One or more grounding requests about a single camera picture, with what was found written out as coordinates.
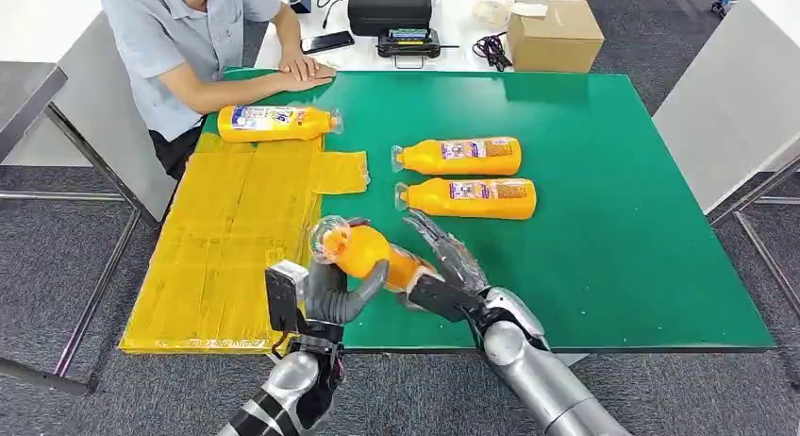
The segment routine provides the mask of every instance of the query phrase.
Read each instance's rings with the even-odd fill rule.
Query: man's hand
[[[292,74],[289,73],[275,73],[274,75],[280,78],[281,87],[286,92],[301,92],[303,90],[313,89],[320,85],[325,85],[333,82],[336,77],[336,70],[329,66],[319,65],[315,77],[309,80],[296,80]]]
[[[278,69],[283,73],[292,73],[295,80],[309,81],[317,77],[320,63],[303,54],[300,46],[287,44],[278,63]]]

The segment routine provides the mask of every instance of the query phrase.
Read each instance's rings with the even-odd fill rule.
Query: clear bottle cap
[[[330,130],[328,133],[342,134],[344,132],[344,118],[342,112],[338,109],[333,109],[330,112]]]
[[[336,262],[350,241],[350,224],[341,216],[325,216],[308,235],[311,254],[317,262]]]
[[[397,183],[394,185],[394,207],[398,211],[408,209],[408,184]]]
[[[392,171],[393,172],[400,172],[401,170],[406,168],[405,161],[403,159],[403,148],[400,145],[395,145],[392,147]]]

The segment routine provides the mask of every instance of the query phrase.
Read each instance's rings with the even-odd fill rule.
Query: green mat
[[[228,78],[264,71],[243,70]],[[323,214],[365,216],[432,260],[393,206],[394,144],[514,136],[518,176],[537,187],[528,221],[438,217],[495,286],[517,293],[557,351],[763,350],[773,338],[624,75],[346,72],[264,104],[339,109],[336,151],[366,150],[366,193],[326,196]],[[216,119],[207,129],[215,132]],[[345,331],[348,348],[472,347],[464,323],[408,311],[381,292]]]

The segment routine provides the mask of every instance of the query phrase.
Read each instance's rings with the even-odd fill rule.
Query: plastic bottle
[[[520,142],[511,137],[422,141],[392,147],[392,169],[425,175],[514,175],[522,162]]]
[[[316,108],[228,106],[220,110],[217,128],[226,142],[308,140],[341,132],[342,115]]]
[[[309,236],[311,252],[321,263],[336,263],[348,276],[365,278],[380,260],[389,261],[386,290],[404,292],[420,268],[433,267],[391,244],[371,226],[350,226],[340,216],[320,219]]]
[[[522,178],[431,178],[416,186],[397,183],[394,204],[398,210],[415,208],[435,216],[523,220],[533,215],[536,190]]]

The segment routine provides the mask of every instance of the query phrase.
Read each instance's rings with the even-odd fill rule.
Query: smartphone
[[[353,36],[345,30],[319,37],[305,38],[300,41],[300,49],[303,50],[303,54],[313,54],[336,49],[337,47],[349,46],[354,43]]]

